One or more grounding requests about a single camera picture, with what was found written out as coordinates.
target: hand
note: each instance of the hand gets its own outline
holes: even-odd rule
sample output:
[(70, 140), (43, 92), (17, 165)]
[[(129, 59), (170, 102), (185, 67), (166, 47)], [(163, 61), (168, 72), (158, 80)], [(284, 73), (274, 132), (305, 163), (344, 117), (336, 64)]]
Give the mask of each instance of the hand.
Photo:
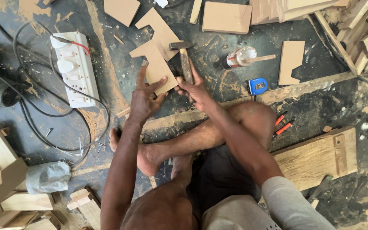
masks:
[(147, 119), (150, 118), (163, 103), (164, 99), (168, 95), (168, 92), (161, 93), (154, 100), (150, 95), (156, 91), (156, 89), (163, 86), (167, 81), (167, 76), (161, 78), (160, 81), (151, 85), (144, 82), (144, 76), (146, 75), (147, 65), (140, 68), (139, 74), (137, 74), (136, 89), (132, 93), (132, 102), (130, 107), (130, 116), (128, 119), (134, 120), (144, 125)]
[(186, 95), (187, 97), (191, 95), (191, 97), (196, 101), (194, 106), (204, 112), (206, 104), (212, 104), (214, 99), (209, 94), (207, 86), (204, 83), (202, 77), (198, 74), (196, 69), (194, 68), (193, 62), (190, 59), (191, 71), (194, 77), (194, 85), (184, 81), (182, 77), (177, 77), (178, 86), (175, 86), (174, 89), (178, 91), (180, 95)]

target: power strip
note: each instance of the power strip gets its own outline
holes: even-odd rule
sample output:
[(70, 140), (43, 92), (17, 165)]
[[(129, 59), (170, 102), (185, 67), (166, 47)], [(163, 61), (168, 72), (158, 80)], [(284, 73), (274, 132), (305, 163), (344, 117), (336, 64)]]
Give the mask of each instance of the power strip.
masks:
[[(88, 47), (88, 40), (84, 34), (79, 32), (68, 32), (53, 34), (54, 36), (68, 39)], [(69, 104), (71, 108), (83, 108), (96, 106), (96, 101), (85, 97), (77, 92), (82, 92), (99, 100), (96, 78), (93, 72), (90, 55), (85, 54), (85, 50), (75, 44), (63, 43), (51, 36), (51, 43), (56, 50), (58, 57), (58, 69), (63, 76), (63, 81), (68, 86), (66, 88)]]

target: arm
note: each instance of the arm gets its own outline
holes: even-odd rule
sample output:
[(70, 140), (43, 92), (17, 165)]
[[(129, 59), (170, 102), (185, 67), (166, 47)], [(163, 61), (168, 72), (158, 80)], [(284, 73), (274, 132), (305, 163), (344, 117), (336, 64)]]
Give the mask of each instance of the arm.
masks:
[(194, 105), (207, 113), (214, 125), (231, 149), (238, 162), (251, 175), (254, 181), (262, 187), (263, 183), (274, 176), (283, 176), (278, 163), (259, 141), (251, 135), (241, 124), (237, 123), (231, 115), (218, 104), (209, 94), (203, 79), (199, 76), (191, 63), (195, 84), (188, 84), (181, 77), (177, 77), (179, 86), (187, 91), (179, 90), (179, 94), (190, 92), (197, 101)]
[(168, 94), (160, 94), (156, 100), (150, 98), (151, 93), (167, 82), (167, 77), (163, 77), (151, 86), (146, 86), (144, 83), (146, 68), (147, 66), (142, 66), (137, 75), (136, 90), (132, 93), (130, 117), (125, 123), (123, 135), (107, 175), (100, 213), (102, 230), (120, 228), (134, 193), (137, 148), (141, 130), (147, 119), (160, 108)]

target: hammer head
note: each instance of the hammer head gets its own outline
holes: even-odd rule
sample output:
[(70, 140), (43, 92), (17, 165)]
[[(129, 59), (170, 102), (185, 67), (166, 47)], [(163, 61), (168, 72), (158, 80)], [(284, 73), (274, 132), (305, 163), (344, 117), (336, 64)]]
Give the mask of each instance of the hammer head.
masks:
[(170, 50), (188, 49), (191, 46), (193, 46), (193, 45), (189, 42), (186, 42), (186, 41), (172, 42), (168, 45)]

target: glue bottle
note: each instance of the glue bottle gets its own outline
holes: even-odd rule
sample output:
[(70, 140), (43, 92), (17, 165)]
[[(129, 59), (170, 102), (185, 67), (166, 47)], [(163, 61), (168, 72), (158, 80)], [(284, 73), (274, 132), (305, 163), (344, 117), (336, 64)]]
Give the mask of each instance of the glue bottle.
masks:
[(254, 61), (249, 59), (256, 58), (256, 56), (256, 50), (251, 46), (239, 48), (229, 53), (224, 62), (224, 67), (228, 69), (251, 65)]

